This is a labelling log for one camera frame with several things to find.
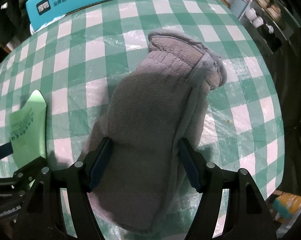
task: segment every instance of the green checkered tablecloth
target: green checkered tablecloth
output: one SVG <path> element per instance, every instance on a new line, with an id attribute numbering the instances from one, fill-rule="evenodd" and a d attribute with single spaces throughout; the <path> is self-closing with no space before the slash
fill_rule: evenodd
<path id="1" fill-rule="evenodd" d="M 161 27 L 196 37 L 222 56 L 228 81 L 208 96 L 198 150 L 224 169 L 248 169 L 266 198 L 280 184 L 284 168 L 278 97 L 254 41 L 215 0 L 114 0 L 34 34 L 0 66 L 0 145 L 9 141 L 9 114 L 38 89 L 48 108 L 49 166 L 73 164 L 95 120 L 107 111 L 115 86 L 148 54 L 148 32 Z M 15 170 L 11 156 L 0 161 L 0 177 L 12 176 Z M 68 233 L 75 235 L 67 192 L 61 194 Z M 216 234 L 225 221 L 227 194 Z M 184 239 L 200 197 L 185 179 L 159 231 L 151 236 L 98 222 L 106 239 Z"/>

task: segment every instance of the black bracket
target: black bracket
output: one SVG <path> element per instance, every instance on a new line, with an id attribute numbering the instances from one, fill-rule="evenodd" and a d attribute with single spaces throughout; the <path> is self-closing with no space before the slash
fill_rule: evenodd
<path id="1" fill-rule="evenodd" d="M 43 157 L 38 157 L 14 172 L 11 178 L 0 179 L 0 223 L 14 220 L 29 190 L 29 184 L 47 165 Z"/>
<path id="2" fill-rule="evenodd" d="M 189 181 L 203 193 L 185 240 L 211 240 L 216 227 L 223 189 L 229 189 L 224 231 L 217 240 L 275 240 L 272 218 L 253 178 L 246 169 L 226 171 L 206 162 L 187 139 L 179 142 L 179 157 Z M 78 239 L 104 240 L 87 192 L 96 187 L 111 158 L 112 141 L 104 138 L 95 151 L 68 169 L 44 167 L 24 199 L 15 224 L 14 240 L 76 239 L 66 233 L 60 188 L 66 188 Z"/>

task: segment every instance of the white cup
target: white cup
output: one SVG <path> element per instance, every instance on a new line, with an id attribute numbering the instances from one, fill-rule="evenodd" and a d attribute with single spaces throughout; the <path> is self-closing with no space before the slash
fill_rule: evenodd
<path id="1" fill-rule="evenodd" d="M 274 32 L 273 26 L 268 25 L 268 24 L 266 24 L 266 26 L 267 26 L 267 28 L 268 28 L 268 32 L 269 32 L 270 34 L 272 34 L 272 33 Z"/>
<path id="2" fill-rule="evenodd" d="M 257 17 L 254 21 L 253 21 L 253 25 L 255 26 L 255 28 L 258 28 L 260 26 L 262 26 L 264 24 L 264 21 L 261 17 Z"/>
<path id="3" fill-rule="evenodd" d="M 246 10 L 245 15 L 246 15 L 247 19 L 250 21 L 254 21 L 257 17 L 254 8 L 249 8 L 248 10 Z"/>

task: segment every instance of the metal screw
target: metal screw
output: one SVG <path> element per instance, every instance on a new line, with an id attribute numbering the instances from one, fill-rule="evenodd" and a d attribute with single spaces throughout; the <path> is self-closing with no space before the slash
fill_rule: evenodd
<path id="1" fill-rule="evenodd" d="M 240 172 L 241 172 L 243 175 L 246 175 L 246 174 L 248 173 L 248 171 L 247 171 L 246 169 L 244 169 L 244 168 L 242 168 L 242 169 L 240 170 Z"/>
<path id="2" fill-rule="evenodd" d="M 43 174 L 46 174 L 47 172 L 49 172 L 49 168 L 48 167 L 42 168 L 42 173 Z"/>
<path id="3" fill-rule="evenodd" d="M 83 162 L 79 161 L 79 162 L 75 162 L 75 167 L 76 168 L 80 168 L 81 166 L 83 166 Z"/>
<path id="4" fill-rule="evenodd" d="M 208 162 L 208 163 L 206 163 L 206 166 L 212 169 L 215 167 L 215 164 L 212 162 Z"/>
<path id="5" fill-rule="evenodd" d="M 25 191 L 23 191 L 23 190 L 18 191 L 18 195 L 19 195 L 20 197 L 22 197 L 24 194 L 25 194 Z"/>

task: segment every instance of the shelf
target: shelf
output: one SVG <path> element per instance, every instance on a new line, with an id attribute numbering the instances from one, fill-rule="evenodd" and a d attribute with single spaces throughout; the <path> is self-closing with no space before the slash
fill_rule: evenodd
<path id="1" fill-rule="evenodd" d="M 261 51 L 261 54 L 263 54 L 262 50 L 264 50 L 265 53 L 269 56 L 273 54 L 272 50 L 267 44 L 267 41 L 260 35 L 254 24 L 249 19 L 247 19 L 246 16 L 242 17 L 241 24 L 248 31 L 249 35 L 252 37 L 255 43 L 256 41 L 259 41 L 262 45 L 262 48 L 260 48 L 259 45 L 256 43 L 258 49 Z"/>
<path id="2" fill-rule="evenodd" d="M 279 1 L 274 0 L 274 2 L 278 5 L 278 7 L 281 9 L 281 14 L 283 19 L 291 26 L 293 27 L 301 27 L 300 24 L 297 22 L 297 20 L 294 18 L 294 16 L 290 13 L 290 11 Z"/>
<path id="3" fill-rule="evenodd" d="M 275 21 L 273 21 L 273 19 L 268 14 L 268 12 L 266 10 L 264 10 L 262 7 L 260 7 L 260 5 L 255 0 L 252 2 L 252 4 L 255 5 L 253 7 L 254 9 L 257 9 L 257 10 L 260 10 L 260 11 L 263 12 L 264 16 L 268 20 L 268 24 L 271 23 L 271 25 L 273 25 L 273 27 L 275 27 L 274 28 L 274 32 L 276 32 L 277 34 L 280 34 L 280 35 L 277 35 L 280 38 L 280 40 L 282 42 L 289 41 L 289 39 L 285 36 L 285 34 L 283 33 L 283 31 L 281 30 L 281 28 L 277 25 L 277 23 Z"/>

